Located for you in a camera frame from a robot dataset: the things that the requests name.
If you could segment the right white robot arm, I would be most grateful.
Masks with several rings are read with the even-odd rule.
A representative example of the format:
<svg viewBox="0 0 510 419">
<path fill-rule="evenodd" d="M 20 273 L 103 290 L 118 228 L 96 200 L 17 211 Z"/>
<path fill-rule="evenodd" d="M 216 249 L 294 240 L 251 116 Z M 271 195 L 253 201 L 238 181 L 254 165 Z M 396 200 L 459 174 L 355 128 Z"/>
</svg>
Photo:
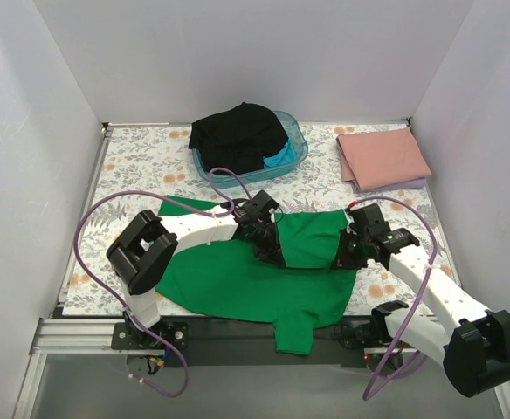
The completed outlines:
<svg viewBox="0 0 510 419">
<path fill-rule="evenodd" d="M 374 261 L 415 293 L 412 304 L 389 301 L 353 326 L 341 324 L 349 347 L 384 347 L 374 374 L 383 373 L 403 343 L 440 365 L 465 397 L 510 381 L 510 313 L 495 312 L 467 294 L 434 265 L 435 251 L 426 251 L 407 229 L 392 229 L 371 199 L 345 211 L 349 225 L 341 231 L 337 265 L 360 270 Z"/>
</svg>

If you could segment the green t-shirt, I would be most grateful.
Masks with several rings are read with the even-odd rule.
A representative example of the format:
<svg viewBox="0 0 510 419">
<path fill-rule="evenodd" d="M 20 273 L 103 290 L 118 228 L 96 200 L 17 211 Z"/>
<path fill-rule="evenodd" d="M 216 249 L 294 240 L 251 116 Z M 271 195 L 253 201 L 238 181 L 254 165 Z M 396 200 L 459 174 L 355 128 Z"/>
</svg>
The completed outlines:
<svg viewBox="0 0 510 419">
<path fill-rule="evenodd" d="M 192 313 L 269 323 L 278 351 L 308 355 L 314 329 L 338 322 L 353 291 L 355 271 L 333 267 L 347 226 L 341 209 L 286 214 L 285 266 L 258 260 L 245 241 L 202 244 L 173 256 L 155 289 Z"/>
</svg>

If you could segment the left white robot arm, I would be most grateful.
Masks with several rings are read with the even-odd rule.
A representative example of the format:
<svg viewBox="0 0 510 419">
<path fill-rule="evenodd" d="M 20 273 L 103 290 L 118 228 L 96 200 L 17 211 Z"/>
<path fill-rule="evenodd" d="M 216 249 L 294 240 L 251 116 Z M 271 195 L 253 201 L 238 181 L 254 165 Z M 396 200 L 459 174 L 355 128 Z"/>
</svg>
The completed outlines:
<svg viewBox="0 0 510 419">
<path fill-rule="evenodd" d="M 281 211 L 278 202 L 261 190 L 252 198 L 209 209 L 191 207 L 182 216 L 157 216 L 150 210 L 135 216 L 107 250 L 123 286 L 133 341 L 144 349 L 160 342 L 155 286 L 177 253 L 203 244 L 243 240 L 252 245 L 256 258 L 284 267 L 275 216 Z"/>
</svg>

